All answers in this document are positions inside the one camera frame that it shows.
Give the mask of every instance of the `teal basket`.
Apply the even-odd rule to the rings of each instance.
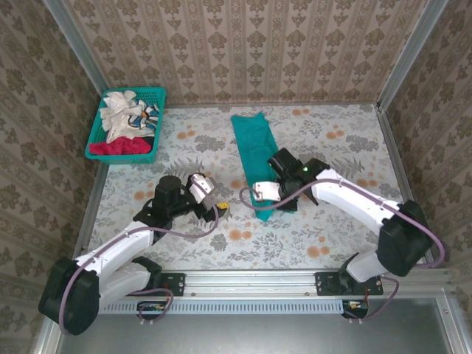
[[[108,92],[118,91],[124,92],[131,90],[136,92],[136,99],[143,100],[147,104],[154,104],[159,107],[159,121],[157,122],[156,136],[154,137],[154,145],[149,153],[136,154],[136,155],[94,155],[89,151],[89,145],[96,142],[106,141],[106,132],[102,127],[102,117],[100,110],[97,110],[95,116],[94,125],[91,127],[91,133],[88,137],[86,147],[86,157],[91,160],[100,160],[106,164],[152,164],[156,160],[157,147],[159,145],[159,134],[161,133],[162,115],[164,113],[165,103],[165,88],[162,87],[122,87],[122,88],[111,88],[103,92],[102,100],[98,108],[106,107],[103,98],[106,97]]]

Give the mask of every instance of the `purple cable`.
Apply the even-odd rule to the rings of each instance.
[[[280,201],[278,203],[275,203],[275,204],[272,204],[272,205],[269,205],[269,206],[253,206],[252,204],[246,202],[243,198],[243,192],[246,191],[246,190],[250,190],[252,191],[256,196],[258,196],[259,193],[257,193],[254,188],[251,188],[251,187],[244,187],[244,188],[241,188],[241,190],[239,191],[239,198],[241,200],[241,203],[243,205],[245,205],[246,207],[250,208],[250,209],[253,209],[253,210],[258,210],[258,211],[263,211],[263,210],[270,210],[270,209],[276,209],[286,203],[288,203],[290,200],[296,198],[297,196],[301,195],[304,191],[306,191],[308,188],[311,188],[312,186],[314,186],[315,184],[321,184],[321,183],[331,183],[331,184],[337,184],[339,185],[340,187],[346,187],[346,188],[349,188],[350,190],[353,190],[354,192],[362,195],[363,197],[369,199],[370,201],[374,202],[375,204],[377,204],[378,206],[380,206],[381,208],[384,208],[386,210],[388,210],[389,212],[393,212],[395,215],[399,216],[400,218],[404,219],[406,222],[410,223],[411,225],[417,227],[419,230],[421,230],[422,232],[424,232],[425,234],[427,234],[433,241],[434,243],[436,243],[437,245],[437,248],[440,250],[440,256],[437,258],[437,260],[435,260],[434,262],[432,263],[426,263],[426,264],[420,264],[420,265],[417,265],[418,268],[435,268],[437,267],[439,264],[441,264],[444,260],[444,256],[445,256],[445,249],[444,249],[444,246],[443,244],[441,243],[440,239],[435,235],[433,234],[431,231],[429,231],[428,228],[424,227],[423,225],[421,225],[420,223],[418,223],[416,220],[413,220],[411,219],[410,217],[406,216],[405,214],[403,214],[402,212],[399,212],[398,210],[392,208],[390,205],[387,205],[387,204],[384,204],[383,201],[379,201],[377,198],[375,197],[372,197],[370,194],[366,193],[363,189],[357,187],[357,186],[354,186],[352,184],[344,184],[342,181],[339,181],[337,179],[331,179],[331,178],[323,178],[323,179],[319,179],[317,181],[313,181],[305,186],[303,186],[302,188],[300,188],[299,190],[297,190],[296,192],[294,192],[293,194],[291,194],[290,196],[288,196],[286,199],[284,199],[283,201]]]
[[[179,237],[186,237],[186,238],[201,238],[201,237],[205,237],[205,236],[208,236],[209,234],[211,234],[213,231],[216,230],[216,228],[218,227],[218,222],[220,220],[220,217],[218,216],[218,209],[216,207],[216,204],[215,202],[213,201],[213,198],[209,196],[209,194],[206,192],[206,190],[200,185],[200,184],[197,184],[195,183],[194,184],[197,188],[199,188],[202,193],[205,195],[205,198],[208,198],[210,203],[212,204],[212,208],[213,208],[213,211],[215,212],[215,223],[213,224],[213,226],[210,228],[210,230],[202,233],[202,234],[199,234],[199,235],[187,235],[187,234],[184,234],[182,232],[176,232],[176,231],[172,231],[172,230],[166,230],[166,229],[162,229],[160,227],[138,227],[137,229],[133,229],[133,230],[130,230],[129,232],[126,232],[125,234],[121,235],[120,237],[118,237],[116,240],[114,240],[113,242],[110,242],[107,246],[103,247],[102,249],[100,249],[96,254],[94,254],[93,256],[91,256],[90,258],[88,258],[84,264],[82,264],[72,275],[71,279],[69,280],[69,282],[67,283],[67,286],[66,286],[66,289],[64,290],[64,294],[62,296],[62,300],[60,301],[60,307],[59,307],[59,328],[60,328],[60,331],[64,334],[64,335],[70,335],[69,331],[66,329],[66,326],[64,324],[64,313],[66,312],[66,303],[67,303],[67,298],[69,297],[69,293],[72,289],[72,286],[74,285],[74,282],[75,280],[79,277],[79,274],[81,271],[83,271],[89,264],[95,262],[95,258],[99,257],[100,255],[102,255],[105,251],[109,250],[112,246],[116,245],[118,242],[120,242],[121,240],[123,240],[125,237],[129,237],[133,234],[136,234],[137,232],[141,232],[141,231],[159,231],[159,232],[165,232],[167,234],[171,234],[171,235],[175,235],[175,236],[179,236]]]
[[[344,311],[344,313],[348,314],[349,316],[353,317],[354,319],[358,319],[359,322],[369,321],[370,319],[374,319],[375,317],[380,315],[380,313],[383,310],[385,310],[385,308],[388,306],[388,304],[393,300],[393,298],[397,294],[398,289],[400,287],[400,283],[395,278],[385,277],[384,275],[381,275],[381,277],[385,280],[389,280],[390,282],[394,282],[395,283],[395,289],[393,289],[393,291],[390,294],[389,298],[383,303],[383,305],[378,310],[376,310],[376,312],[374,312],[372,315],[368,315],[367,317],[364,317],[363,319],[359,319],[354,313],[349,312],[349,311]]]
[[[156,293],[156,292],[161,292],[161,293],[167,293],[170,295],[170,300],[169,302],[167,303],[166,307],[164,310],[162,310],[161,314],[159,316],[157,316],[155,319],[153,319],[153,321],[158,321],[160,319],[162,319],[162,317],[164,317],[164,315],[170,310],[170,307],[172,306],[172,303],[174,302],[174,293],[169,290],[169,289],[165,289],[165,288],[157,288],[157,289],[150,289],[150,290],[141,290],[141,291],[134,291],[132,292],[130,295],[145,295],[145,294],[152,294],[152,293]],[[141,321],[144,321],[145,319],[142,318],[142,311],[145,309],[145,308],[148,308],[152,305],[143,305],[140,309],[139,309],[139,312],[138,312],[138,317]]]

